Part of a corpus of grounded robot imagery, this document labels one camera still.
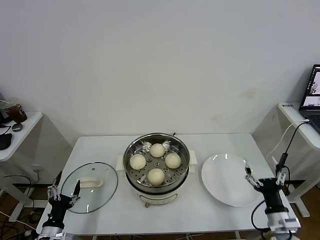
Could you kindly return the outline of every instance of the power cord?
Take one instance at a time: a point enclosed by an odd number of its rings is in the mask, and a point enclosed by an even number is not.
[[[265,202],[265,200],[263,200],[262,202],[260,202],[252,211],[251,213],[251,224],[252,226],[258,230],[259,232],[262,232],[262,233],[266,233],[268,231],[270,231],[270,227],[265,227],[265,228],[260,228],[260,227],[257,227],[254,223],[254,214],[255,212],[257,211],[257,209]]]
[[[260,233],[261,233],[261,239],[262,239],[262,240],[267,240],[267,239],[265,238],[265,236],[264,236],[264,232],[261,231]]]
[[[292,232],[289,230],[289,237],[286,240],[291,240],[292,238]]]
[[[5,238],[4,240],[8,240],[8,239],[12,239],[14,237],[18,237],[19,235],[23,235],[24,233],[25,233],[25,231],[18,232],[15,235],[12,235],[12,236],[9,236],[9,237]]]
[[[205,234],[205,233],[203,232],[203,233],[200,233],[200,234],[192,234],[192,235],[190,235],[189,233],[187,233],[186,236],[180,237],[180,238],[176,238],[175,240],[186,239],[187,237],[190,238],[191,240],[193,240],[192,237],[201,236],[201,235],[203,235],[203,234]]]
[[[292,141],[294,140],[294,137],[295,137],[296,132],[298,131],[299,127],[300,127],[301,125],[303,125],[303,124],[306,124],[306,123],[310,123],[310,122],[309,122],[309,121],[305,121],[305,122],[299,124],[299,125],[296,127],[296,129],[294,130],[294,132],[293,132],[293,134],[292,134],[292,137],[291,137],[291,139],[290,139],[289,145],[288,145],[288,147],[286,148],[286,150],[285,150],[285,152],[284,152],[285,154],[288,153],[288,150],[289,150],[289,148],[290,148],[290,145],[291,145]]]
[[[29,177],[24,176],[24,175],[8,175],[8,176],[4,176],[4,178],[10,178],[10,177],[21,177],[21,178],[28,179],[30,185],[29,185],[28,192],[26,193],[26,195],[29,194],[30,188],[31,188],[31,186],[32,186],[32,182],[31,182],[31,179],[30,179]]]
[[[7,176],[5,176],[4,178],[9,178],[9,177],[22,177],[22,178],[28,179],[28,181],[29,181],[29,187],[28,187],[27,195],[29,194],[30,188],[31,188],[31,187],[33,186],[33,184],[34,184],[34,183],[31,182],[31,179],[30,179],[29,177],[24,176],[24,175],[7,175]],[[39,181],[39,173],[37,172],[37,181],[36,181],[36,182],[38,182],[38,181]],[[39,209],[34,210],[34,208],[35,208],[35,201],[34,201],[34,200],[32,200],[32,204],[33,204],[33,205],[32,205],[32,211],[31,211],[31,213],[28,214],[27,216],[20,217],[20,218],[17,220],[17,222],[22,223],[22,224],[26,224],[26,223],[24,223],[24,222],[19,221],[19,220],[22,220],[22,219],[25,219],[25,218],[27,218],[27,220],[28,220],[29,223],[31,223],[31,224],[34,224],[34,223],[38,223],[38,222],[39,222],[41,216],[39,217],[39,219],[34,219],[33,216],[34,216],[34,215],[35,215],[35,216],[37,216],[37,215],[39,216],[39,215],[40,215],[39,212],[40,212],[41,210],[39,210]],[[13,225],[11,225],[11,226],[7,226],[7,225],[6,225],[6,223],[9,223],[9,222],[7,222],[7,219],[10,217],[10,215],[12,214],[13,210],[16,208],[17,205],[18,205],[18,203],[17,203],[16,205],[14,205],[14,207],[10,210],[9,215],[6,215],[5,213],[0,212],[0,213],[4,214],[4,215],[6,216],[6,218],[5,218],[4,221],[0,221],[0,222],[3,223],[2,227],[0,228],[0,229],[1,229],[1,231],[0,231],[0,240],[3,239],[3,236],[4,236],[10,229],[15,229],[16,232],[18,233],[18,229],[17,229],[16,227],[14,227],[14,225],[16,224],[16,222],[14,222]]]
[[[281,136],[279,142],[277,143],[277,145],[275,145],[275,147],[266,155],[265,160],[267,161],[269,155],[270,155],[271,153],[273,153],[273,151],[276,150],[276,148],[280,145],[280,143],[281,143],[282,140],[284,139],[284,136],[286,135],[287,131],[289,130],[289,128],[290,128],[291,126],[293,126],[293,125],[295,125],[295,124],[297,124],[297,123],[301,123],[301,122],[307,123],[307,122],[309,122],[309,121],[310,121],[309,119],[304,119],[304,120],[295,121],[295,122],[291,123],[291,124],[286,128],[286,130],[284,131],[284,133],[282,134],[282,136]]]
[[[289,195],[290,180],[291,180],[291,173],[290,173],[290,169],[287,166],[284,165],[283,167],[288,170],[289,183],[287,184],[286,191],[284,193],[284,195],[288,196]]]
[[[7,132],[9,132],[9,130],[11,129],[11,126],[7,126],[7,125],[0,125],[0,128],[8,128],[4,133],[1,133],[0,135],[4,135],[6,134]]]

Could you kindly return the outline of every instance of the laptop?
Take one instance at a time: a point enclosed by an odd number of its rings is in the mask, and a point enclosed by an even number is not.
[[[314,65],[299,112],[320,133],[320,64]]]

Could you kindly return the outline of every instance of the laptop screen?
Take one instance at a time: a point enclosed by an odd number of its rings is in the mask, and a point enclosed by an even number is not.
[[[314,65],[300,108],[320,109],[320,65]]]

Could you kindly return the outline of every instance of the white cable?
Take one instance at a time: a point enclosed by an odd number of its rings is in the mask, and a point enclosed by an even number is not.
[[[304,119],[304,120],[295,121],[295,122],[291,123],[291,124],[286,128],[286,130],[284,131],[284,133],[282,134],[282,137],[281,137],[280,141],[277,143],[277,145],[275,145],[274,149],[272,149],[272,151],[270,151],[270,152],[266,155],[265,160],[268,161],[269,155],[270,155],[274,150],[276,150],[276,148],[277,148],[277,147],[279,146],[279,144],[282,142],[282,140],[284,139],[285,134],[287,133],[287,131],[289,130],[289,128],[290,128],[291,126],[293,126],[293,125],[295,125],[295,124],[297,124],[297,123],[300,123],[300,122],[309,122],[309,121],[310,121],[309,119]]]
[[[7,216],[8,218],[10,218],[9,215],[5,214],[5,213],[2,212],[2,211],[0,211],[0,214],[3,214],[3,215],[5,215],[5,216]],[[29,228],[31,228],[31,229],[33,229],[33,230],[36,230],[34,227],[30,226],[29,224],[26,224],[26,223],[24,223],[24,222],[22,222],[22,221],[19,221],[19,220],[15,220],[15,221],[18,222],[18,223],[24,224],[24,225],[28,226]]]
[[[205,234],[205,233],[203,232],[203,233],[194,234],[194,235],[190,235],[190,234],[187,233],[186,235],[188,235],[188,236],[192,239],[192,237],[200,236],[200,235],[203,235],[203,234]],[[184,237],[177,238],[177,239],[175,239],[175,240],[186,239],[186,238],[187,238],[187,236],[184,236]]]
[[[147,240],[146,238],[142,237],[142,236],[138,236],[138,235],[133,235],[135,238],[139,238],[139,239],[143,239],[143,240]]]

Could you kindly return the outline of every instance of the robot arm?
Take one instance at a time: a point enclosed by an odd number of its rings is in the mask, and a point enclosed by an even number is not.
[[[277,166],[276,177],[259,180],[252,176],[248,163],[246,163],[245,172],[245,179],[256,191],[263,194],[266,205],[264,212],[268,218],[268,228],[274,235],[273,240],[292,239],[292,234],[296,233],[301,225],[296,217],[289,217],[289,210],[282,203],[279,191],[286,179],[282,168]]]
[[[53,184],[48,187],[49,204],[52,206],[51,212],[48,214],[48,220],[43,223],[42,231],[37,236],[37,240],[72,240],[73,235],[63,233],[64,218],[66,211],[72,208],[76,201],[80,199],[80,180],[76,183],[72,197],[59,194],[58,185],[61,179],[62,172],[53,181]]]

